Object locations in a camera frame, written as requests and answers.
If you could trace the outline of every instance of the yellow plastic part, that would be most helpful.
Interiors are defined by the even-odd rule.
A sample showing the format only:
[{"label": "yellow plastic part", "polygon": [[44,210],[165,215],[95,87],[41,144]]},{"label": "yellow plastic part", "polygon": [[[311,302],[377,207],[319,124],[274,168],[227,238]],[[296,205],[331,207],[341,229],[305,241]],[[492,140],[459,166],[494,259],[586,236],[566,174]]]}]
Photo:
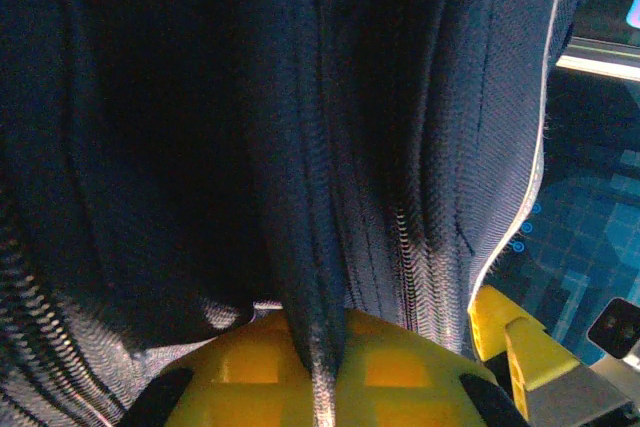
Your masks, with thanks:
[{"label": "yellow plastic part", "polygon": [[[336,388],[340,427],[484,427],[459,376],[495,383],[481,365],[375,317],[349,311]],[[168,427],[311,427],[309,374],[282,313],[183,359],[194,376]]]},{"label": "yellow plastic part", "polygon": [[490,285],[478,291],[469,308],[469,317],[476,352],[483,362],[507,350],[504,329],[509,322],[523,317],[538,330],[544,330],[544,325],[531,314]]},{"label": "yellow plastic part", "polygon": [[528,319],[509,323],[505,336],[513,400],[528,419],[526,393],[572,371],[580,361]]}]

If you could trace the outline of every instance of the yellow plastic object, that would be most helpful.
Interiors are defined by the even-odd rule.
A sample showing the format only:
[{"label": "yellow plastic object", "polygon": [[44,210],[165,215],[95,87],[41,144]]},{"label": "yellow plastic object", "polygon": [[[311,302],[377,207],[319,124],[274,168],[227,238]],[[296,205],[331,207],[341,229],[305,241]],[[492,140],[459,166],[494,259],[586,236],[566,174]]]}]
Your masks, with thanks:
[{"label": "yellow plastic object", "polygon": [[507,350],[504,329],[509,322],[523,317],[538,330],[544,330],[544,325],[531,314],[490,285],[478,291],[469,308],[469,317],[476,352],[483,362]]},{"label": "yellow plastic object", "polygon": [[572,371],[580,361],[528,319],[509,323],[505,336],[513,400],[528,419],[526,393]]},{"label": "yellow plastic object", "polygon": [[[336,389],[340,427],[485,426],[459,379],[487,369],[416,334],[349,311]],[[168,427],[311,427],[309,374],[282,313],[226,334],[180,362],[194,376]]]}]

